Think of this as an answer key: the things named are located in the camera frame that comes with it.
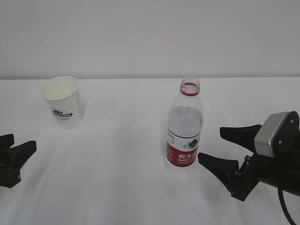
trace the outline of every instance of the paper cup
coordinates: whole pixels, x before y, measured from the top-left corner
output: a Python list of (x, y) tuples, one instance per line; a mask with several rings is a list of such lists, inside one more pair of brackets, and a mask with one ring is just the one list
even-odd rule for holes
[(60, 76), (43, 85), (42, 96), (59, 126), (72, 130), (82, 119), (78, 81), (70, 76)]

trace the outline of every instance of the plastic water bottle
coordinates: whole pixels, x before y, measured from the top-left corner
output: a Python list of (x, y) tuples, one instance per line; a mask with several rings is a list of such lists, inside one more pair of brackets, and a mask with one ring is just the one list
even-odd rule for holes
[(203, 125), (203, 106), (196, 78), (184, 78), (168, 119), (165, 165), (177, 175), (192, 170)]

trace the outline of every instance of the green mountain logo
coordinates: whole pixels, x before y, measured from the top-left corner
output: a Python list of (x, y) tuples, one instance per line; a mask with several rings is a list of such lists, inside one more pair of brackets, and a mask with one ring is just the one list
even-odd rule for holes
[(194, 139), (192, 142), (188, 142), (183, 145), (184, 148), (194, 149), (198, 144), (198, 141)]

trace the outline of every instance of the table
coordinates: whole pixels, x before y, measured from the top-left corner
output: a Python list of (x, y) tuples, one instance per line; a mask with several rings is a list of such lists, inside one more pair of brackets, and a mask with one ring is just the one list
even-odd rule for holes
[[(60, 129), (41, 97), (46, 80), (0, 81), (0, 135), (37, 141), (22, 181), (0, 187), (1, 225), (288, 224), (277, 189), (258, 184), (245, 202), (198, 163), (187, 177), (164, 165), (166, 118), (180, 79), (80, 80), (84, 123)], [(300, 78), (200, 79), (200, 151), (238, 159), (246, 149), (219, 127), (262, 124), (272, 113), (300, 113)], [(300, 198), (285, 193), (299, 224)]]

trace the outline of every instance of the water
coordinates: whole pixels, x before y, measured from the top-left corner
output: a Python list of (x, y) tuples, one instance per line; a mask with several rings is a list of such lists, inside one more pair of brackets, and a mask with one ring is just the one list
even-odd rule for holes
[[(169, 113), (168, 129), (176, 136), (185, 138), (196, 136), (201, 132), (202, 125), (203, 117), (196, 108), (178, 106)], [(195, 162), (187, 167), (178, 167), (170, 163), (165, 156), (165, 165), (170, 172), (185, 175), (193, 170)]]

